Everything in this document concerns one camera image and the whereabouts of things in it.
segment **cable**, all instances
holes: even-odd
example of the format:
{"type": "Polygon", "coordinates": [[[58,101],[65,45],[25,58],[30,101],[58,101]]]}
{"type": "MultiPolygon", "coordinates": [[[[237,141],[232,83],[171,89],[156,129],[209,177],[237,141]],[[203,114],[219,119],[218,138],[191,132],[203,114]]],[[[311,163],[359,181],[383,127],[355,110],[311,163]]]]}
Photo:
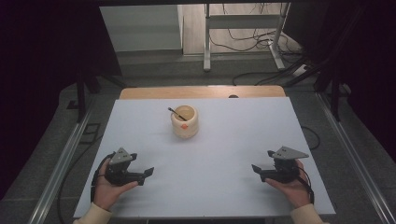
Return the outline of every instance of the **cable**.
{"type": "Polygon", "coordinates": [[[103,175],[99,175],[99,171],[100,171],[101,167],[103,166],[103,164],[105,163],[105,161],[107,159],[113,158],[115,154],[116,154],[116,152],[113,152],[112,154],[105,156],[105,158],[102,159],[102,161],[99,163],[98,168],[96,169],[95,173],[93,174],[93,178],[92,178],[92,182],[91,182],[91,203],[95,199],[95,190],[96,190],[97,179],[99,176],[103,176],[103,175]]]}
{"type": "Polygon", "coordinates": [[[251,37],[236,38],[236,37],[233,37],[233,36],[231,35],[231,32],[230,32],[230,30],[229,30],[230,36],[231,36],[231,38],[232,38],[233,40],[248,40],[248,39],[260,40],[260,38],[261,38],[262,36],[265,36],[265,35],[272,35],[274,32],[275,32],[275,31],[271,31],[271,32],[268,32],[268,33],[265,33],[265,34],[262,34],[262,35],[255,35],[256,33],[254,33],[253,36],[251,36],[251,37]]]}
{"type": "Polygon", "coordinates": [[[88,149],[90,149],[98,140],[100,140],[103,136],[99,136],[98,138],[96,138],[95,140],[93,140],[93,142],[87,146],[87,148],[84,149],[84,151],[76,158],[75,161],[73,161],[73,163],[70,165],[70,168],[67,170],[64,179],[62,180],[62,184],[59,188],[58,191],[58,199],[56,201],[56,209],[58,211],[58,218],[59,221],[62,224],[65,224],[64,219],[62,218],[62,211],[61,211],[61,196],[62,196],[62,190],[64,188],[64,182],[66,181],[67,177],[69,176],[70,172],[73,170],[74,166],[77,164],[77,162],[82,158],[82,156],[88,151],[88,149]]]}
{"type": "Polygon", "coordinates": [[[312,130],[312,129],[308,128],[308,127],[301,126],[301,128],[308,130],[309,132],[311,132],[318,139],[317,144],[314,147],[310,147],[309,148],[310,150],[317,149],[320,146],[320,137],[319,137],[319,135],[317,133],[315,133],[314,130],[312,130]]]}
{"type": "Polygon", "coordinates": [[[237,78],[240,78],[240,77],[244,77],[244,76],[248,76],[248,75],[255,75],[255,74],[258,74],[258,75],[259,74],[264,74],[264,75],[266,75],[266,74],[277,74],[278,75],[278,73],[279,72],[248,72],[248,73],[243,73],[243,74],[240,74],[240,75],[238,75],[236,77],[233,77],[233,85],[236,86],[235,80],[237,78]]]}
{"type": "MultiPolygon", "coordinates": [[[[222,7],[223,7],[223,13],[224,13],[224,15],[228,14],[227,10],[225,9],[225,5],[224,5],[224,4],[222,4],[222,7]]],[[[260,9],[260,14],[262,14],[263,8],[264,8],[264,5],[262,5],[262,8],[260,9]]],[[[233,39],[233,40],[247,40],[247,39],[252,39],[252,38],[253,38],[253,39],[256,39],[256,38],[255,38],[255,37],[256,37],[255,34],[256,34],[256,30],[257,30],[257,29],[254,29],[253,36],[252,36],[252,37],[244,37],[244,38],[235,38],[235,37],[233,37],[233,35],[231,34],[230,29],[227,29],[227,30],[228,30],[228,33],[230,34],[231,39],[233,39]]]]}
{"type": "Polygon", "coordinates": [[[289,38],[286,36],[286,35],[280,35],[281,37],[283,37],[283,38],[286,38],[286,43],[285,43],[285,47],[286,47],[286,49],[289,51],[289,52],[287,52],[287,51],[285,51],[285,50],[283,50],[283,49],[281,49],[280,47],[279,47],[279,50],[281,51],[281,52],[286,52],[286,53],[291,53],[291,54],[298,54],[298,55],[302,55],[302,53],[301,52],[296,52],[296,51],[293,51],[293,50],[291,50],[291,49],[289,49],[289,38]]]}
{"type": "Polygon", "coordinates": [[[268,83],[271,82],[271,81],[274,81],[274,82],[276,83],[276,82],[279,81],[281,78],[290,76],[291,74],[294,73],[295,70],[297,70],[297,69],[299,68],[299,66],[300,66],[301,64],[303,64],[303,63],[305,62],[305,60],[306,60],[305,57],[300,58],[296,63],[292,64],[292,65],[289,66],[287,69],[283,70],[283,71],[278,75],[278,77],[272,77],[272,78],[265,78],[265,79],[262,79],[262,80],[258,81],[258,82],[255,84],[255,86],[259,86],[259,85],[262,85],[262,84],[268,84],[268,83]]]}
{"type": "Polygon", "coordinates": [[[248,49],[233,49],[233,48],[228,47],[228,46],[226,46],[226,45],[221,45],[221,44],[217,44],[217,43],[213,42],[212,37],[211,37],[210,35],[209,35],[209,39],[210,39],[210,42],[212,42],[212,44],[214,44],[215,46],[224,47],[224,48],[232,49],[232,50],[235,50],[235,51],[248,51],[248,50],[250,50],[250,49],[254,49],[259,43],[261,43],[261,42],[263,42],[263,41],[268,41],[268,40],[269,40],[269,39],[260,40],[260,41],[259,41],[258,43],[256,43],[253,47],[248,48],[248,49]]]}
{"type": "Polygon", "coordinates": [[[306,173],[306,171],[300,167],[298,167],[300,170],[302,170],[306,176],[306,178],[308,179],[308,183],[306,183],[305,180],[303,180],[301,177],[297,176],[297,180],[304,185],[304,187],[306,188],[306,191],[308,191],[309,194],[309,200],[312,204],[315,203],[315,193],[311,188],[311,179],[309,178],[309,175],[306,173]]]}

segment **wooden table edge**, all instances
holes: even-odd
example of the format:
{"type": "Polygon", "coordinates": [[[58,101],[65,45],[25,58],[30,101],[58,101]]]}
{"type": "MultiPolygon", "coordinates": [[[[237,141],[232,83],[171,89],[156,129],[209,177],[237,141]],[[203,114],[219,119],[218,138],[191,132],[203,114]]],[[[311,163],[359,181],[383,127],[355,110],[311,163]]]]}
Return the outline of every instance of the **wooden table edge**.
{"type": "Polygon", "coordinates": [[[280,86],[175,86],[126,88],[121,91],[121,100],[132,99],[200,99],[253,97],[286,97],[280,86]]]}

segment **metal frame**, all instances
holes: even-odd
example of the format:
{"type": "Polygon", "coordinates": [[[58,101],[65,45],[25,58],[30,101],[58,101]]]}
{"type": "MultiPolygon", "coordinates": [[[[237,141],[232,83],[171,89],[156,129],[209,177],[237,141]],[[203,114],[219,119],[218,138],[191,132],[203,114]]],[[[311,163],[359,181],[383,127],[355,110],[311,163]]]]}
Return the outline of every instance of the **metal frame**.
{"type": "Polygon", "coordinates": [[[205,49],[204,49],[204,71],[210,71],[210,30],[211,29],[255,29],[276,28],[274,41],[269,41],[269,49],[274,57],[278,70],[284,70],[285,65],[277,51],[280,33],[285,23],[286,14],[290,3],[287,3],[280,15],[214,15],[210,16],[209,6],[205,5],[205,49]]]}
{"type": "Polygon", "coordinates": [[[325,112],[332,128],[334,129],[334,133],[337,135],[340,140],[341,145],[346,151],[346,155],[352,164],[361,184],[369,196],[375,211],[378,213],[378,216],[381,218],[382,223],[394,224],[396,223],[396,219],[392,212],[389,209],[388,203],[385,200],[384,196],[381,193],[378,185],[375,183],[373,178],[370,176],[367,168],[365,167],[361,157],[359,156],[358,151],[353,146],[350,141],[346,131],[343,128],[341,122],[339,122],[333,115],[330,110],[330,103],[326,98],[325,93],[317,93],[318,100],[322,106],[323,111],[325,112]]]}
{"type": "Polygon", "coordinates": [[[90,119],[93,105],[96,101],[96,96],[92,97],[92,100],[89,103],[87,113],[82,118],[81,122],[76,124],[73,132],[71,133],[69,139],[67,140],[66,145],[64,146],[64,150],[59,158],[55,168],[52,171],[52,174],[49,178],[47,186],[44,188],[43,193],[38,200],[35,210],[33,211],[28,223],[44,223],[46,219],[47,213],[50,210],[50,206],[53,202],[53,199],[58,192],[58,189],[64,179],[64,175],[67,172],[70,161],[73,158],[74,152],[78,146],[78,141],[84,132],[85,126],[90,119]]]}

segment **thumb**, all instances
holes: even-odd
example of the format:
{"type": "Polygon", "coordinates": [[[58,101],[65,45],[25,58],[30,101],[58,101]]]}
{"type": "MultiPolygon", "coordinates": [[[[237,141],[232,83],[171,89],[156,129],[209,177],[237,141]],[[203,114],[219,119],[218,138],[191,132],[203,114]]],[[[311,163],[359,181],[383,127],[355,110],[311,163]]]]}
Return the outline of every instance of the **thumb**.
{"type": "Polygon", "coordinates": [[[138,185],[137,181],[122,185],[120,187],[118,187],[118,192],[119,194],[122,194],[125,191],[128,191],[130,189],[133,189],[134,187],[136,187],[138,185]]]}
{"type": "Polygon", "coordinates": [[[280,189],[280,187],[281,187],[281,185],[282,185],[282,183],[277,182],[276,180],[270,179],[270,178],[265,178],[265,182],[266,182],[267,184],[269,184],[270,186],[276,188],[276,189],[280,189]]]}

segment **white sleeve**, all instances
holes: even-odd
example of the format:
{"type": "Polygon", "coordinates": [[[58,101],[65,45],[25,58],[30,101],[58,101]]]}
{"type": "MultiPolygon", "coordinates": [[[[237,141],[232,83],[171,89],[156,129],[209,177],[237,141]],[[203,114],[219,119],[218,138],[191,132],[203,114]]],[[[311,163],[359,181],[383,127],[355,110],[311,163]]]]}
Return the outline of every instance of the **white sleeve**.
{"type": "Polygon", "coordinates": [[[324,223],[319,217],[317,210],[312,203],[299,207],[291,211],[291,218],[294,224],[321,224],[324,223]]]}
{"type": "Polygon", "coordinates": [[[75,220],[73,224],[107,224],[111,215],[111,212],[91,203],[90,210],[82,218],[75,220]]]}

